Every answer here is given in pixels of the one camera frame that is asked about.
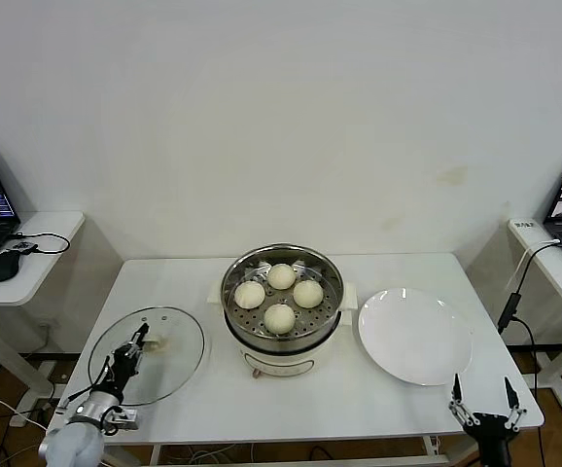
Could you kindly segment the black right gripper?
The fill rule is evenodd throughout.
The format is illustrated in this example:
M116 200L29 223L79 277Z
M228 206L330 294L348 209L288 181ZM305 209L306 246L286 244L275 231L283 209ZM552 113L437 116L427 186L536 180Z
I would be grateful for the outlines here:
M472 413L463 402L459 375L454 376L448 407L458 423L465 425L465 433L476 441L482 466L511 466L509 443L518 435L519 421L525 415L518 393L508 377L504 377L504 383L510 409L508 417L491 413Z

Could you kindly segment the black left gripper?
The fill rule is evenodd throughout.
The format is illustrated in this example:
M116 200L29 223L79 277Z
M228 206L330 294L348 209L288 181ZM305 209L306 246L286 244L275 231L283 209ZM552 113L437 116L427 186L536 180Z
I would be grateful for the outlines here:
M143 323L133 334L130 342L114 352L109 375L104 379L106 392L123 392L129 380L138 373L142 349L145 348L150 327Z

